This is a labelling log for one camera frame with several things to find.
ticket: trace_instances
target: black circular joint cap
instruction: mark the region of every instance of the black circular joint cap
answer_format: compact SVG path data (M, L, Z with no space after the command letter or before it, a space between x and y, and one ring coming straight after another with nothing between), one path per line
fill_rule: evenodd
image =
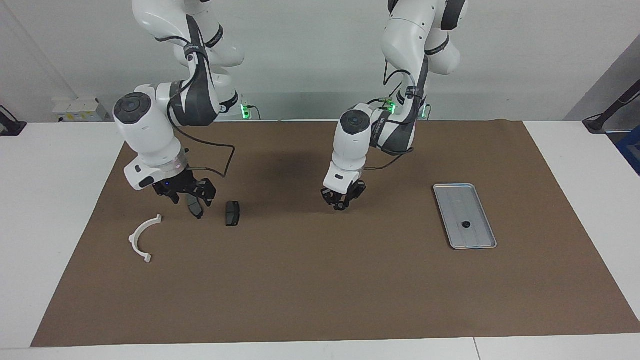
M151 110L151 98L141 92L132 92L123 96L113 108L113 114L127 125L135 124Z
M340 124L345 133L356 135L369 128L371 119L364 111L349 110L342 114Z

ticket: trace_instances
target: blue object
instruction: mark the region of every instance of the blue object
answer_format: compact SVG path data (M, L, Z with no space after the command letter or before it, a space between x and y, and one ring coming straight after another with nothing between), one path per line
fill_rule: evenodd
M620 140L616 147L627 159L629 165L640 175L640 126Z

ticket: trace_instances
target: brown mat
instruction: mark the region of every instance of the brown mat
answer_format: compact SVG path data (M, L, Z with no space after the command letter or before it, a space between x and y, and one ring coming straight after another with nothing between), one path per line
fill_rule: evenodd
M190 129L238 146L229 177L211 177L218 197L201 221L130 189L125 147L32 345L640 332L522 123L419 124L416 151L366 173L345 213L319 192L334 129ZM183 143L193 166L223 168L224 150ZM431 188L448 182L475 184L496 249L448 246ZM224 226L228 200L241 202L235 228ZM140 240L146 264L127 237L157 213L163 223Z

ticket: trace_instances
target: green light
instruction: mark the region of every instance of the green light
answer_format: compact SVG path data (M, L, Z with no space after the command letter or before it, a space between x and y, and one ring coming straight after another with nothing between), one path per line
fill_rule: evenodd
M247 109L244 104L240 104L240 110L242 110L242 118L250 119L251 118L251 110Z

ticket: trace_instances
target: gray wall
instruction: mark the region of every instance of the gray wall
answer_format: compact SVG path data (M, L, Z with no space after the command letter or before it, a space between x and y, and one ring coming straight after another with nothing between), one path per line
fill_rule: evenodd
M640 36L578 102L565 120L582 120L605 111L640 79ZM640 99L620 109L606 123L606 130L640 126Z
M33 61L0 22L0 102L25 120L49 120L49 99L69 95L43 61L73 93L107 108L140 84L187 76L171 47L136 24L131 0L2 4L45 58ZM265 118L336 118L391 90L381 84L387 0L219 0L214 8L246 49L231 69L237 87ZM638 19L638 0L470 0L452 34L461 67L429 80L433 118L561 120L636 38Z

